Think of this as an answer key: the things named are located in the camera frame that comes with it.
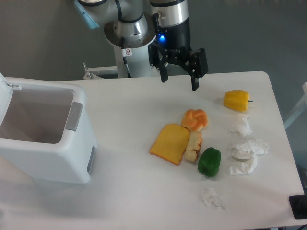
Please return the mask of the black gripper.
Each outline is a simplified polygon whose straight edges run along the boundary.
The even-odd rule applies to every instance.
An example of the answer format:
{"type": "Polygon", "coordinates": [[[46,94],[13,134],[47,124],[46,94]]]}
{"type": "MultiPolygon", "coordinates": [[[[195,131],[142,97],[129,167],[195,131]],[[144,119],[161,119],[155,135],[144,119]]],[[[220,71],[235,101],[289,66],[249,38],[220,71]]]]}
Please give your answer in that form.
{"type": "Polygon", "coordinates": [[[190,76],[192,90],[199,88],[199,79],[208,72],[204,48],[192,51],[189,19],[172,26],[162,26],[155,18],[156,41],[148,45],[149,63],[160,73],[161,81],[168,80],[167,65],[181,66],[190,76]]]}

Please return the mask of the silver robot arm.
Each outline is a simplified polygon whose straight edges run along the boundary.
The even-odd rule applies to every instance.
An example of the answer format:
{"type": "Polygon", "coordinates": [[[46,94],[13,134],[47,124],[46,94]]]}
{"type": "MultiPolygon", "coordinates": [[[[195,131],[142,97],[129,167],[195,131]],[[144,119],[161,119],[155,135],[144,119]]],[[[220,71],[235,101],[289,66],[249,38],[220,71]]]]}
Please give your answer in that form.
{"type": "Polygon", "coordinates": [[[152,0],[146,13],[141,0],[76,0],[74,5],[90,29],[102,28],[112,45],[114,67],[87,68],[85,78],[160,76],[168,80],[168,65],[180,66],[191,77],[193,90],[208,72],[205,50],[190,46],[188,3],[152,0]]]}

